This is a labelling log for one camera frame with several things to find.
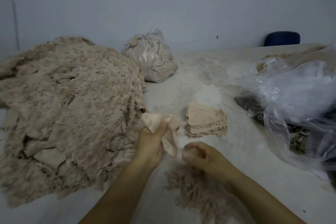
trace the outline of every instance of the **table surface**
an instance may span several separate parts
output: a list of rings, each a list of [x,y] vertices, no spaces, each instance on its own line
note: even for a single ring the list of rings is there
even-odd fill
[[[205,136],[188,139],[179,130],[179,146],[202,140],[216,147],[246,175],[250,176],[279,201],[309,224],[334,223],[336,193],[332,187],[308,171],[302,171],[276,157],[265,138],[264,128],[233,100],[236,80],[253,62],[267,54],[301,51],[318,44],[276,47],[233,48],[227,50],[174,53],[178,73],[161,83],[147,83],[144,100],[148,112],[185,117],[190,101],[221,108],[228,114],[228,133],[223,137]],[[0,141],[1,154],[4,140]],[[165,171],[176,168],[179,161],[164,156],[153,172],[133,216],[132,223],[201,223],[195,211],[175,206],[176,191],[166,191]],[[0,195],[1,223],[77,223],[99,200],[103,192],[87,188],[57,200],[48,195],[30,204],[8,209]],[[248,214],[230,223],[253,223]]]

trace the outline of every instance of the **blue chair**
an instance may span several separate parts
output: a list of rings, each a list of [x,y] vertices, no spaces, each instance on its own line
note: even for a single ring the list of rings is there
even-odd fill
[[[278,31],[265,38],[264,46],[299,44],[300,34],[291,31]]]

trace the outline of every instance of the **cable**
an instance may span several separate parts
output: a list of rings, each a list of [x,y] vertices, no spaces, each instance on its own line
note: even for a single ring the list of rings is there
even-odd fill
[[[16,16],[16,5],[14,0],[10,0],[13,9],[13,16],[14,16],[14,28],[15,28],[15,39],[16,39],[16,48],[20,50],[20,42],[19,42],[19,27],[18,27],[18,17]]]

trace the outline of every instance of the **plastic bag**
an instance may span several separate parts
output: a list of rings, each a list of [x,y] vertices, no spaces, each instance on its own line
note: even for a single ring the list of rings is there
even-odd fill
[[[162,82],[177,70],[177,63],[158,29],[133,36],[121,54],[137,63],[147,81]]]
[[[265,126],[271,150],[301,169],[324,170],[336,186],[336,48],[268,58],[243,76],[236,102]]]

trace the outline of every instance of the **white wall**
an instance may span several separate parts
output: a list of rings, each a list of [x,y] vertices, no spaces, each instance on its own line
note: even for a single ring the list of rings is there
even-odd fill
[[[172,49],[259,46],[266,34],[280,30],[299,32],[302,43],[336,39],[336,0],[15,1],[22,49],[61,35],[82,35],[120,50],[133,34],[156,27]],[[0,36],[7,37],[0,41],[2,56],[15,46],[12,14],[2,11],[5,2],[10,7],[9,0],[0,1],[6,21]]]

